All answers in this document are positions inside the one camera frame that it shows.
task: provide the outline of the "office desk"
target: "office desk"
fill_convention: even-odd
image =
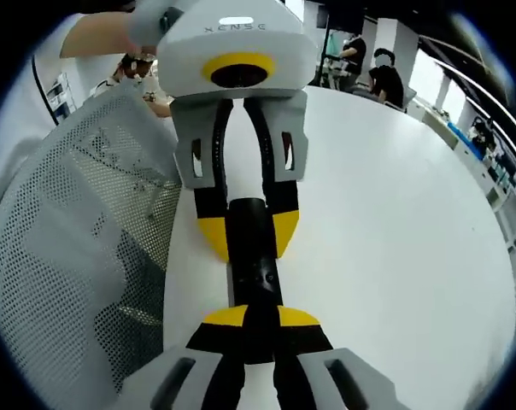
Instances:
[[[300,222],[278,262],[284,304],[315,315],[415,410],[461,410],[503,361],[514,282],[484,194],[433,130],[391,108],[308,87]],[[261,194],[258,143],[241,104],[226,130],[230,199]],[[228,303],[226,266],[183,191],[165,286],[164,345],[185,344]],[[241,409],[277,407],[273,365],[248,366]]]

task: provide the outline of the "yellow ring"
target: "yellow ring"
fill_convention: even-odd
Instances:
[[[223,67],[236,64],[249,64],[266,70],[267,77],[275,73],[275,61],[269,56],[260,53],[228,53],[207,61],[202,68],[201,74],[205,79],[210,80],[213,73]]]

